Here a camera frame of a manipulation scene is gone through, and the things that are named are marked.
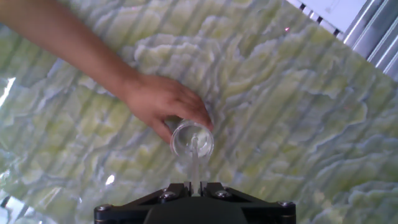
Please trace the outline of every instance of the glossy surface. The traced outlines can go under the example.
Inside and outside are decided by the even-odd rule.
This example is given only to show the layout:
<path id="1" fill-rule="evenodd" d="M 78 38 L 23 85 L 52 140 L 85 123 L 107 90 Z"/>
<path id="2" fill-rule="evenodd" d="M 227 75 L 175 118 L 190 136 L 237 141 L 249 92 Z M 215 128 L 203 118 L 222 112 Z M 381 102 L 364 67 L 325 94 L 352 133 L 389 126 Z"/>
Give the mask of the glossy surface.
<path id="1" fill-rule="evenodd" d="M 211 108 L 202 178 L 293 200 L 299 223 L 398 222 L 392 78 L 287 2 L 143 2 L 72 9 L 127 63 Z M 5 27 L 0 49 L 1 90 L 16 77 L 0 107 L 0 188 L 58 223 L 91 223 L 98 205 L 187 180 L 184 161 L 90 78 Z"/>

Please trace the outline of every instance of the hand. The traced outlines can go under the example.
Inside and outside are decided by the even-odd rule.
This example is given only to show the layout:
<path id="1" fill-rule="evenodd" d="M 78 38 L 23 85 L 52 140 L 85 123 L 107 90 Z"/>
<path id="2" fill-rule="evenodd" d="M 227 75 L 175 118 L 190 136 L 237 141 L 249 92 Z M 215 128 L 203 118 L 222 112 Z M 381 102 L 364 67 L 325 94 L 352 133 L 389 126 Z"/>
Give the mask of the hand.
<path id="1" fill-rule="evenodd" d="M 201 98 L 179 82 L 155 75 L 139 75 L 126 82 L 123 100 L 131 112 L 170 144 L 172 132 L 164 123 L 169 116 L 213 124 Z"/>

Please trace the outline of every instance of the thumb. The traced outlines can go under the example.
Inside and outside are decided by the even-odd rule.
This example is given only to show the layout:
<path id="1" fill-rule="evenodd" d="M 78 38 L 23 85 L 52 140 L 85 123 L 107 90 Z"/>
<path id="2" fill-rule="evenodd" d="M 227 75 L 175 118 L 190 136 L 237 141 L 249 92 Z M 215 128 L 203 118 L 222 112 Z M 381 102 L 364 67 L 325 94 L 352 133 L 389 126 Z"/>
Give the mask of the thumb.
<path id="1" fill-rule="evenodd" d="M 170 144 L 173 133 L 170 128 L 161 120 L 152 125 L 153 130 L 165 141 Z"/>

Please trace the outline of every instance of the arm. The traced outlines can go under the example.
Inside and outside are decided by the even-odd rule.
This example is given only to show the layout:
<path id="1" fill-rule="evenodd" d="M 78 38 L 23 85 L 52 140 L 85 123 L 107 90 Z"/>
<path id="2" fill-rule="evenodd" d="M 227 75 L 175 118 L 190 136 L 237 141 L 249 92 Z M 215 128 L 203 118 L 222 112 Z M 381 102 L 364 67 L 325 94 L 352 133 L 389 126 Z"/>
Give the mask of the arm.
<path id="1" fill-rule="evenodd" d="M 199 96 L 174 80 L 141 75 L 55 0 L 0 0 L 0 22 L 90 76 L 166 142 L 168 116 L 213 128 Z"/>
<path id="2" fill-rule="evenodd" d="M 68 9 L 54 0 L 0 0 L 0 4 L 0 22 L 123 98 L 120 86 L 129 66 Z M 139 74 L 128 75 L 135 79 Z"/>

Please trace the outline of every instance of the finger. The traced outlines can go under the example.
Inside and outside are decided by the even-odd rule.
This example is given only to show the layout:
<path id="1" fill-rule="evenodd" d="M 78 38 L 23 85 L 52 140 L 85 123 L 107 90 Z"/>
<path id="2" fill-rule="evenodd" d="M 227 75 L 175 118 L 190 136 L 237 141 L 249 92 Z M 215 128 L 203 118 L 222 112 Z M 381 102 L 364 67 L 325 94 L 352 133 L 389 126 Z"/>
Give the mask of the finger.
<path id="1" fill-rule="evenodd" d="M 172 132 L 170 128 L 163 122 L 157 121 L 152 125 L 152 129 L 165 141 L 167 144 L 170 144 L 172 138 Z"/>
<path id="2" fill-rule="evenodd" d="M 186 98 L 181 99 L 181 101 L 184 103 L 187 103 L 188 105 L 190 105 L 192 107 L 192 110 L 198 111 L 202 114 L 202 116 L 207 117 L 208 118 L 208 129 L 210 131 L 213 130 L 213 123 L 211 122 L 211 119 L 209 117 L 209 112 L 206 109 L 205 103 L 201 100 L 201 98 L 198 98 L 196 100 L 187 100 Z"/>
<path id="3" fill-rule="evenodd" d="M 198 110 L 196 107 L 193 107 L 182 101 L 178 101 L 173 107 L 171 107 L 171 109 L 171 113 L 179 116 L 180 118 L 190 119 L 194 122 L 202 124 L 210 131 L 213 129 L 213 123 L 211 122 L 209 114 L 203 114 L 203 112 L 201 110 Z"/>
<path id="4" fill-rule="evenodd" d="M 183 93 L 188 96 L 189 98 L 191 98 L 193 101 L 201 101 L 200 96 L 198 96 L 195 92 L 193 92 L 192 90 L 190 90 L 189 88 L 185 87 L 183 88 Z"/>

